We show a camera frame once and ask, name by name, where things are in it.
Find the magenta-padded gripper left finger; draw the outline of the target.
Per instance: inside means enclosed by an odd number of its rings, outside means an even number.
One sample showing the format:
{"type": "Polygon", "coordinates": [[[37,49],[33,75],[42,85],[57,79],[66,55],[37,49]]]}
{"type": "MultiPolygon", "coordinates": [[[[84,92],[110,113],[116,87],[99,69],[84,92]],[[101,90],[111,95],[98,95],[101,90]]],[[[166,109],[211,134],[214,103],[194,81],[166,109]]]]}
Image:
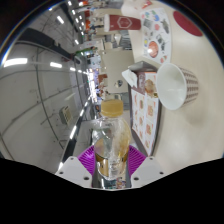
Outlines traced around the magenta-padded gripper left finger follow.
{"type": "Polygon", "coordinates": [[[78,157],[70,156],[55,175],[81,187],[91,188],[95,167],[94,147],[91,146],[78,157]]]}

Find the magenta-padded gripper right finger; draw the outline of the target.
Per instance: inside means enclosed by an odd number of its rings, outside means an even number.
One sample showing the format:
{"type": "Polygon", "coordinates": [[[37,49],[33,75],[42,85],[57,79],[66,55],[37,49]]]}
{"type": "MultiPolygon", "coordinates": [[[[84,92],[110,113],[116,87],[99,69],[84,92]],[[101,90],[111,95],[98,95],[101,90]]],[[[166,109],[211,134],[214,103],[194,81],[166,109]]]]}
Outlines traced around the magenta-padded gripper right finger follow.
{"type": "Polygon", "coordinates": [[[127,157],[129,188],[140,188],[164,176],[164,171],[153,157],[147,157],[135,147],[130,146],[127,157]]]}

